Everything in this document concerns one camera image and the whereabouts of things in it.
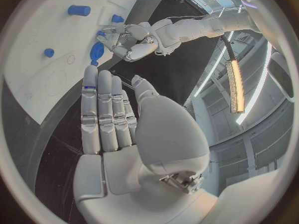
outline black floor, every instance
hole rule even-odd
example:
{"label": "black floor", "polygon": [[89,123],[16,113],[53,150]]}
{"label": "black floor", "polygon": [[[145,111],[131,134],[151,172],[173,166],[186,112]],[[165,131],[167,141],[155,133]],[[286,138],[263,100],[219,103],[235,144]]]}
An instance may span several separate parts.
{"label": "black floor", "polygon": [[[168,16],[193,15],[196,11],[174,0],[163,0],[153,13],[150,24]],[[179,104],[187,99],[215,48],[212,39],[203,37],[183,43],[169,56],[151,54],[139,61],[121,61],[111,71],[129,82],[134,74],[150,81],[161,95]],[[134,92],[125,88],[135,110]],[[86,223],[73,198],[73,176],[82,155],[79,99],[53,132],[43,153],[36,183],[36,196],[57,216],[70,224]]]}

